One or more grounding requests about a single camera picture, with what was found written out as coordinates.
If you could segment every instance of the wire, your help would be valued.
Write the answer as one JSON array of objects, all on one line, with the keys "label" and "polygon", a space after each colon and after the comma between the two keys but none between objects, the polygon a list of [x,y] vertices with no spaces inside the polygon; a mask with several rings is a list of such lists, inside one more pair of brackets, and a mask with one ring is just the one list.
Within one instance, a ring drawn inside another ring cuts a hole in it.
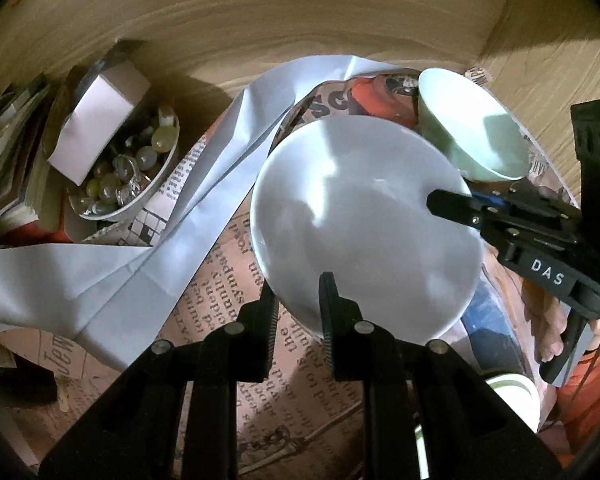
[{"label": "wire", "polygon": [[558,412],[558,415],[555,417],[555,420],[551,424],[549,424],[546,428],[542,428],[542,430],[538,431],[538,434],[544,433],[545,431],[550,430],[552,427],[554,427],[560,421],[560,419],[564,416],[564,414],[567,413],[567,411],[573,404],[573,401],[575,400],[576,396],[580,393],[582,387],[584,386],[584,383],[587,381],[587,379],[589,378],[589,375],[593,371],[593,368],[596,365],[598,357],[600,357],[600,345],[598,345],[598,348],[596,349],[596,353],[593,355],[593,359],[591,360],[591,362],[589,363],[589,366],[587,367],[587,371],[584,373],[582,379],[580,380],[580,383],[578,384],[578,386],[576,387],[576,390],[574,391],[573,395],[571,396],[571,399],[569,399],[569,402],[567,402],[566,406],[563,409],[561,409],[560,412]]}]

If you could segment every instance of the wooden board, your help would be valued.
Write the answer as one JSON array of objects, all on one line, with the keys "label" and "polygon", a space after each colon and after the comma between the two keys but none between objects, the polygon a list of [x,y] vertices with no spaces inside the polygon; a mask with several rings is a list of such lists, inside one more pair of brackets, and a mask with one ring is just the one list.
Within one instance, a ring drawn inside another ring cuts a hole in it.
[{"label": "wooden board", "polygon": [[571,104],[600,99],[600,11],[591,0],[508,0],[482,55],[491,91],[536,136],[578,197]]},{"label": "wooden board", "polygon": [[244,84],[300,56],[462,70],[505,1],[22,0],[0,13],[0,87],[65,74],[118,38],[148,40],[134,62],[201,134]]}]

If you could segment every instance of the screw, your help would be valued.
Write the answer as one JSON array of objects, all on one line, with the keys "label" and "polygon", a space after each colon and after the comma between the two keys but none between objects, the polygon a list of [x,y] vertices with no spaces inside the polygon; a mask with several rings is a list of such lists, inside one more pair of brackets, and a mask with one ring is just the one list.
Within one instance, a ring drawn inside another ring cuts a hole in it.
[{"label": "screw", "polygon": [[151,345],[151,352],[156,355],[166,354],[172,347],[171,341],[158,339],[158,341],[155,341],[154,344]]},{"label": "screw", "polygon": [[353,326],[353,330],[359,334],[371,334],[374,331],[374,324],[368,321],[359,321]]},{"label": "screw", "polygon": [[445,341],[442,341],[442,339],[433,339],[432,341],[429,341],[427,346],[433,353],[440,355],[446,354],[449,350],[449,345],[446,344]]},{"label": "screw", "polygon": [[234,321],[224,326],[224,331],[228,335],[238,335],[244,332],[244,325],[238,321]]}]

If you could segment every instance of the orange sleeve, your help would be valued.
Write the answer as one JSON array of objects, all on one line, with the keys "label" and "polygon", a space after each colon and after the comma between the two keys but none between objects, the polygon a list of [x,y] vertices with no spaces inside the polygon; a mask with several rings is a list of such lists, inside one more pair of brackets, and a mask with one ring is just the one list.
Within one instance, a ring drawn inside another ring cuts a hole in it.
[{"label": "orange sleeve", "polygon": [[[558,388],[558,408],[562,410],[567,406],[576,388],[580,384],[584,374],[587,372],[596,352],[585,354],[576,366],[573,375],[567,383]],[[600,357],[596,362],[596,367],[591,371],[587,382],[584,384],[575,400],[568,408],[567,412],[562,413],[560,420],[564,424],[567,433],[567,439],[572,453],[578,450],[586,443],[589,437],[600,426]]]}]

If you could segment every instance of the stack of books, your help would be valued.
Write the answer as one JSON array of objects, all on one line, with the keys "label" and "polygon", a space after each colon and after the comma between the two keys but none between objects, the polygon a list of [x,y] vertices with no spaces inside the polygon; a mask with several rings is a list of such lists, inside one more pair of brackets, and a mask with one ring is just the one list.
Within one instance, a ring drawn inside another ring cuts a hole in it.
[{"label": "stack of books", "polygon": [[66,181],[46,160],[45,137],[59,122],[52,105],[63,90],[40,75],[0,93],[0,245],[77,242],[93,233],[68,206]]}]

